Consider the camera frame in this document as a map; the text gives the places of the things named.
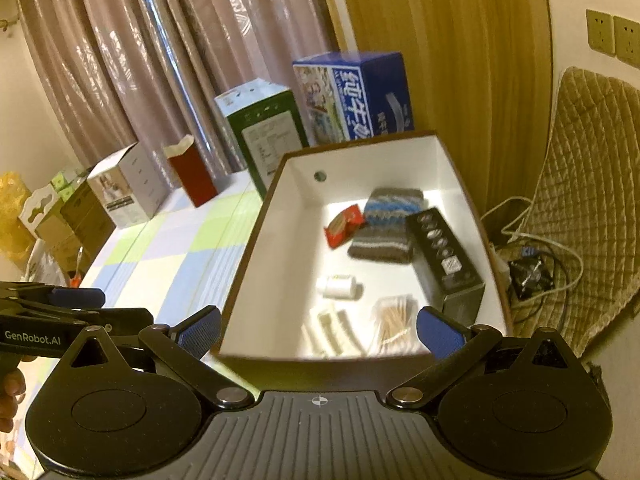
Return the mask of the person's left hand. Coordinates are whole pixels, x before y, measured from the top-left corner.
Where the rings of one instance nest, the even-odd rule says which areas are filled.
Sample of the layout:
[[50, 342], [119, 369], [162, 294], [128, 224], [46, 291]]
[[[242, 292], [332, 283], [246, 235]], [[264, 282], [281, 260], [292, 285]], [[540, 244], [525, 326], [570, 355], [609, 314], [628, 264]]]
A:
[[0, 430], [4, 434], [12, 431], [18, 406], [24, 400], [26, 379], [17, 364], [1, 375]]

